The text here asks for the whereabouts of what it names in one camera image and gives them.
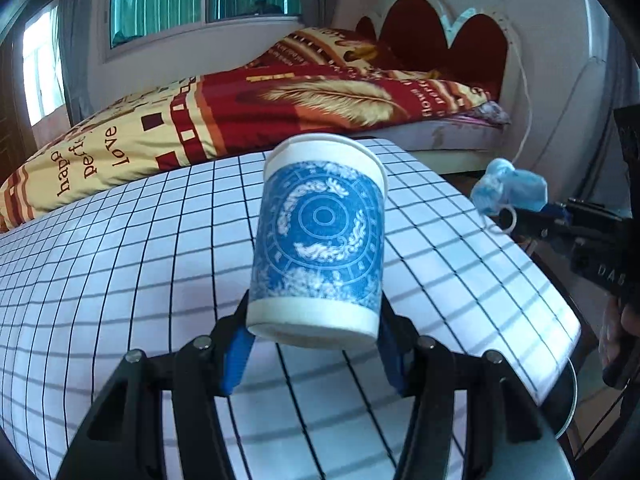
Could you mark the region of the person right hand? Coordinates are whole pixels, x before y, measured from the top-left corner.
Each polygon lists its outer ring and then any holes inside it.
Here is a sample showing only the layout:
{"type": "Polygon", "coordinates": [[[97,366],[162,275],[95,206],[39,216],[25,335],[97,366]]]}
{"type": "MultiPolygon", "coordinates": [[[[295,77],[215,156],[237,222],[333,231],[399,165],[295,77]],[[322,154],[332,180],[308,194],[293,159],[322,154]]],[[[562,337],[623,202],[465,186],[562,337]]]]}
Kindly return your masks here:
{"type": "Polygon", "coordinates": [[[639,336],[639,311],[631,304],[623,306],[620,300],[608,298],[599,335],[599,356],[603,368],[607,368],[620,354],[623,332],[639,336]]]}

